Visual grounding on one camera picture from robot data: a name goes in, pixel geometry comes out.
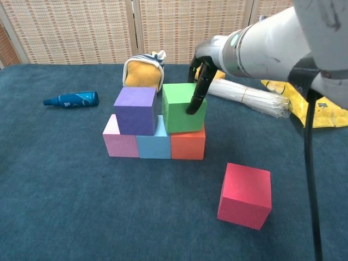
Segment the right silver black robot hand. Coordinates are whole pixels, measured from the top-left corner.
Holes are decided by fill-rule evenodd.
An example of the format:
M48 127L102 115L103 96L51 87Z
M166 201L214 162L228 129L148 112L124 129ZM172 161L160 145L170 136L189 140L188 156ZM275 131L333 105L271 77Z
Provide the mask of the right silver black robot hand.
M199 110L217 70L234 76L237 74L234 45L238 37L239 34L235 31L228 36L216 35L197 45L189 67L189 83L194 82L197 68L201 69L194 94L186 109L187 114L194 115Z

